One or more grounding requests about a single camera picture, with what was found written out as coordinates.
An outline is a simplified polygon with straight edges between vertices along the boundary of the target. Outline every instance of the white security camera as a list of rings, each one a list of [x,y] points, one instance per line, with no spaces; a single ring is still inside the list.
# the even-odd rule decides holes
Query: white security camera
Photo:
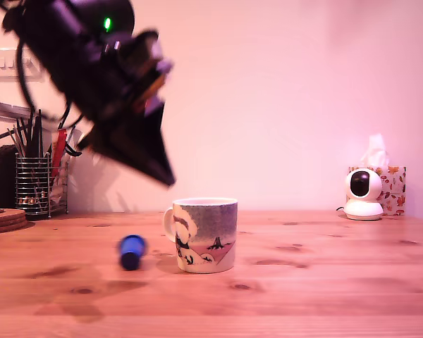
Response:
[[[381,194],[382,181],[370,169],[357,169],[346,176],[345,213],[351,220],[378,220],[384,211],[377,198]]]

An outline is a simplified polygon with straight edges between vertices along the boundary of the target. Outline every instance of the mug handle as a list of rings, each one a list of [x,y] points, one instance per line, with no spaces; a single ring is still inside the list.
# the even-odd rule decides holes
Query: mug handle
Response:
[[[166,210],[163,217],[163,227],[164,227],[164,232],[166,234],[166,237],[168,237],[168,239],[171,242],[176,242],[176,236],[174,235],[172,231],[173,213],[174,213],[174,210],[172,208],[169,208],[168,210]]]

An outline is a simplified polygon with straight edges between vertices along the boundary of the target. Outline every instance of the green led light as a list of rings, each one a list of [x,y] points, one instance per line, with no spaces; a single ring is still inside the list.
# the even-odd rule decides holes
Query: green led light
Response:
[[[110,18],[105,18],[104,27],[105,27],[106,32],[108,32],[111,29],[111,19]]]

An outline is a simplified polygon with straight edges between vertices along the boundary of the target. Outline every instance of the light switch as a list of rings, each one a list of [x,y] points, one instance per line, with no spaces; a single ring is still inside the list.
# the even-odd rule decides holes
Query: light switch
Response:
[[[23,70],[26,81],[42,81],[42,65],[31,54],[29,49],[23,49]],[[0,49],[0,82],[18,81],[16,49]]]
[[[1,69],[5,69],[6,68],[5,58],[0,58],[0,68]]]

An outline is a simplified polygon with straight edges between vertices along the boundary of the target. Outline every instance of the blue marker cap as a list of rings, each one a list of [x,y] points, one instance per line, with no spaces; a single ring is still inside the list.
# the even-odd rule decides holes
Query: blue marker cap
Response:
[[[119,246],[121,250],[121,265],[126,270],[137,270],[140,259],[146,253],[146,242],[137,234],[124,237]]]

